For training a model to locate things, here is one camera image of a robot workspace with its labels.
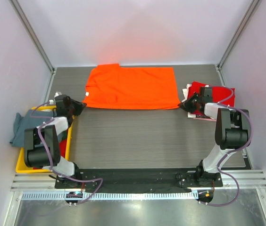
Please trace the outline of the orange t shirt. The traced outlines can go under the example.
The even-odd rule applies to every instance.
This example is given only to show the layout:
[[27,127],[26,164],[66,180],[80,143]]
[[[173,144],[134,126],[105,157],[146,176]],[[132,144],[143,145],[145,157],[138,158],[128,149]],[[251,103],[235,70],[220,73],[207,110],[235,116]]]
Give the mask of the orange t shirt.
[[180,103],[172,67],[119,64],[92,69],[83,101],[91,108],[120,110],[169,110]]

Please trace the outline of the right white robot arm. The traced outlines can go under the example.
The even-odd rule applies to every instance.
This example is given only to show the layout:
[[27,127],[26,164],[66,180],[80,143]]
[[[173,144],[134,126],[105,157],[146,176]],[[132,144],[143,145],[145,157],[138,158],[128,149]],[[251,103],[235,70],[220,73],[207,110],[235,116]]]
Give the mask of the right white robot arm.
[[234,96],[229,89],[229,96],[213,101],[213,87],[204,86],[188,96],[190,85],[183,89],[184,100],[179,107],[188,113],[201,112],[204,116],[216,121],[215,146],[209,155],[200,161],[195,172],[179,175],[182,186],[198,184],[208,186],[221,180],[221,168],[236,152],[249,146],[252,140],[252,124],[249,112],[238,109],[225,102]]

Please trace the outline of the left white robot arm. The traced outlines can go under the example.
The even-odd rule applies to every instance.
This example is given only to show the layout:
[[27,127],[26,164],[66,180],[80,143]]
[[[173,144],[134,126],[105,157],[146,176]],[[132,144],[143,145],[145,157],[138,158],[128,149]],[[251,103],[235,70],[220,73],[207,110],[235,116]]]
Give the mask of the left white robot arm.
[[39,118],[35,112],[45,105],[54,106],[56,115],[45,116],[47,121],[24,131],[24,163],[29,168],[49,170],[59,179],[65,178],[71,188],[77,188],[82,176],[78,166],[61,155],[58,135],[71,128],[74,117],[79,116],[87,104],[57,92],[53,100],[34,108],[31,117]]

